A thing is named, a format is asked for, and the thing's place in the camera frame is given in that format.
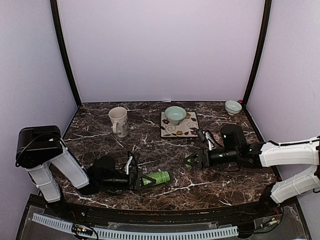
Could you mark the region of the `green bottle screw cap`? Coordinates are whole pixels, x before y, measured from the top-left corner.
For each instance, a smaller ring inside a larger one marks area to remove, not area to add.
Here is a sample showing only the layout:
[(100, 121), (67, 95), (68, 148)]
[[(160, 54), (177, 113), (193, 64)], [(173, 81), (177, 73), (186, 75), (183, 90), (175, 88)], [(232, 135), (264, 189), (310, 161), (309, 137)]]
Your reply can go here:
[(192, 158), (186, 157), (184, 159), (184, 164), (185, 164), (185, 167), (188, 169), (193, 168), (194, 167), (194, 160)]

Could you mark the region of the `green labelled supplement bottle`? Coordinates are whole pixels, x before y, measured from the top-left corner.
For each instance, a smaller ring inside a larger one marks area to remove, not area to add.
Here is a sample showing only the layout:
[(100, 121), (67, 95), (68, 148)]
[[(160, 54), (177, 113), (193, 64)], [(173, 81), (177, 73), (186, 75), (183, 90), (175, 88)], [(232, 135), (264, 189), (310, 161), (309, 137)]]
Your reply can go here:
[(168, 171), (158, 171), (152, 174), (156, 177), (156, 185), (168, 183), (171, 179)]

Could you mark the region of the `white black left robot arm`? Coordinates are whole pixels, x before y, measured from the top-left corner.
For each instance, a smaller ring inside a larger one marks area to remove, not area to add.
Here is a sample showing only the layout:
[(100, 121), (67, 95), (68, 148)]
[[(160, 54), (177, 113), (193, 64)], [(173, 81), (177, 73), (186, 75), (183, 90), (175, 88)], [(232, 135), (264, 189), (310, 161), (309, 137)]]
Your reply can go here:
[(85, 168), (68, 149), (56, 125), (20, 130), (15, 165), (28, 172), (44, 199), (51, 203), (51, 210), (60, 218), (67, 218), (71, 208), (62, 200), (63, 192), (50, 171), (50, 165), (54, 165), (84, 196), (97, 194), (100, 190), (139, 191), (157, 183), (155, 178), (138, 170), (131, 171), (138, 166), (131, 152), (123, 171), (116, 170), (115, 160), (107, 155), (95, 159), (91, 167)]

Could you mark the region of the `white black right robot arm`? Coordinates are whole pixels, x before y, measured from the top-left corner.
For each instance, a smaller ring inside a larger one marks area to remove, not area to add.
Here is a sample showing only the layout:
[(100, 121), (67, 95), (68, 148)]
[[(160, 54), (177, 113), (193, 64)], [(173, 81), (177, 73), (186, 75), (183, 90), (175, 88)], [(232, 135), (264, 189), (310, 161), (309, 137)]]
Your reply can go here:
[(320, 138), (276, 143), (274, 141), (247, 143), (243, 129), (236, 124), (226, 124), (220, 129), (222, 148), (202, 149), (184, 159), (191, 167), (208, 168), (226, 163), (236, 163), (242, 168), (261, 169), (279, 165), (308, 165), (304, 171), (287, 180), (268, 185), (255, 213), (266, 217), (275, 205), (287, 199), (320, 187)]

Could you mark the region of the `square floral ceramic plate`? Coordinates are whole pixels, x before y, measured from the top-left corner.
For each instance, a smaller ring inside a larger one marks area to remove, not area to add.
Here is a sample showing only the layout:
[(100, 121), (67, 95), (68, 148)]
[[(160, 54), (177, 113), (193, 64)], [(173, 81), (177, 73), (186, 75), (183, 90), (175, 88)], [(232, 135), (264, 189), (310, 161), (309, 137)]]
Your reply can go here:
[(165, 112), (161, 112), (160, 137), (161, 138), (197, 138), (196, 130), (199, 128), (197, 114), (187, 111), (186, 118), (178, 125), (169, 122)]

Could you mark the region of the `light green ceramic bowl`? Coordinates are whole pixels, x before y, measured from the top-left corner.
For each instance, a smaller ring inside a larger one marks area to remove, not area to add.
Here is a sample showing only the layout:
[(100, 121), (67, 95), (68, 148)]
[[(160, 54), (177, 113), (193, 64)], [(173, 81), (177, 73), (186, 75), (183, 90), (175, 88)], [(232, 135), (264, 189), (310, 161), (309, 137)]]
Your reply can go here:
[(174, 125), (179, 125), (187, 116), (185, 109), (179, 106), (170, 106), (164, 111), (166, 119)]

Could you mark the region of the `small white-green ceramic bowl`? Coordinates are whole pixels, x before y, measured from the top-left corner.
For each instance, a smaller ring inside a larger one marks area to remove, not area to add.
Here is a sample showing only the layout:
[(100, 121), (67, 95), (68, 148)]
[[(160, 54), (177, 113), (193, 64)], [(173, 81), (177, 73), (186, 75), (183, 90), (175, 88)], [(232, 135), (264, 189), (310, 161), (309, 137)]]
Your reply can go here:
[(227, 113), (231, 116), (238, 114), (242, 110), (242, 105), (235, 100), (227, 100), (224, 106)]

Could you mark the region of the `white floral ceramic mug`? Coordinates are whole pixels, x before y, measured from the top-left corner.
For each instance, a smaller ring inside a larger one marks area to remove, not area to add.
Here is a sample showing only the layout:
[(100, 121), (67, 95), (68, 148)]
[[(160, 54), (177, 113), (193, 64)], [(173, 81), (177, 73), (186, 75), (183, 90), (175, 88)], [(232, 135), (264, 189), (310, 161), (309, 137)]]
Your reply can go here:
[(114, 107), (108, 112), (112, 123), (112, 132), (119, 138), (129, 134), (128, 112), (124, 107)]

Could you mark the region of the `black left frame post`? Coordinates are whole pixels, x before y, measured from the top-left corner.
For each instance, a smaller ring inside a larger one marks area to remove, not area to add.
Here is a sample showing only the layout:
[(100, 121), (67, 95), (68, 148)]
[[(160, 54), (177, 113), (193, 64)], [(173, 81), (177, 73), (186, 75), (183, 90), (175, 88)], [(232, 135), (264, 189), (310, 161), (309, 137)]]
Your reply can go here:
[(64, 66), (64, 70), (66, 73), (66, 77), (68, 80), (69, 87), (71, 89), (71, 93), (73, 96), (73, 99), (75, 101), (75, 104), (77, 108), (79, 108), (82, 105), (82, 101), (80, 98), (79, 91), (76, 86), (76, 81), (73, 75), (73, 71), (71, 68), (70, 64), (70, 59), (67, 53), (67, 47), (64, 39), (64, 34), (63, 34), (63, 28), (61, 24), (61, 19), (60, 19), (60, 13), (59, 13), (59, 7), (58, 7), (58, 1), (57, 0), (50, 0), (50, 8), (51, 8), (51, 15), (52, 15), (52, 20), (53, 20), (53, 25), (54, 25), (54, 30), (57, 38), (57, 43), (62, 59), (62, 63)]

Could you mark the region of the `black frame post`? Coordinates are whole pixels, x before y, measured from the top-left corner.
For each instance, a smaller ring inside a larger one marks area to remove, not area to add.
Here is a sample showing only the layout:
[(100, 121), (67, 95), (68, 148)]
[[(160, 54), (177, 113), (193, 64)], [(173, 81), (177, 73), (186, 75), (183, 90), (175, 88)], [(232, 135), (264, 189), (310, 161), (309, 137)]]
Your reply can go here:
[(51, 8), (51, 15), (52, 15), (52, 20), (53, 20), (53, 25), (54, 25), (54, 30), (57, 38), (57, 43), (62, 59), (62, 63), (64, 66), (64, 70), (66, 73), (66, 77), (68, 80), (69, 87), (71, 89), (71, 93), (73, 96), (73, 99), (75, 101), (75, 104), (77, 108), (79, 108), (82, 105), (82, 101), (80, 98), (79, 91), (76, 86), (76, 81), (73, 75), (73, 71), (71, 68), (70, 64), (70, 59), (67, 53), (67, 47), (64, 39), (64, 34), (63, 34), (63, 28), (61, 24), (61, 19), (60, 19), (60, 13), (59, 13), (59, 7), (58, 7), (58, 1), (57, 0), (50, 0), (50, 8)]
[(265, 0), (256, 51), (255, 51), (250, 75), (248, 78), (248, 82), (246, 85), (246, 89), (244, 92), (244, 96), (242, 99), (242, 105), (244, 108), (246, 108), (249, 103), (249, 99), (254, 87), (256, 77), (257, 77), (261, 57), (264, 50), (264, 44), (267, 36), (267, 30), (268, 30), (270, 15), (271, 15), (271, 8), (272, 8), (272, 0)]

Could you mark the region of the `black right frame post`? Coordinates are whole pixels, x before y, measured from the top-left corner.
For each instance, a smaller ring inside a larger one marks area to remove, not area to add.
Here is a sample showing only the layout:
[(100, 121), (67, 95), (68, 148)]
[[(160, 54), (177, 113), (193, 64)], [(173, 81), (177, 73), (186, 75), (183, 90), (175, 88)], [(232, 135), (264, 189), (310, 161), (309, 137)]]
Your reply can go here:
[(264, 44), (267, 36), (267, 30), (268, 30), (270, 15), (271, 15), (271, 8), (272, 8), (272, 0), (265, 0), (256, 51), (255, 51), (250, 75), (248, 78), (248, 82), (246, 85), (246, 89), (244, 92), (244, 96), (242, 99), (242, 105), (244, 108), (246, 108), (249, 103), (249, 99), (254, 87), (256, 77), (257, 77), (261, 57), (264, 50)]

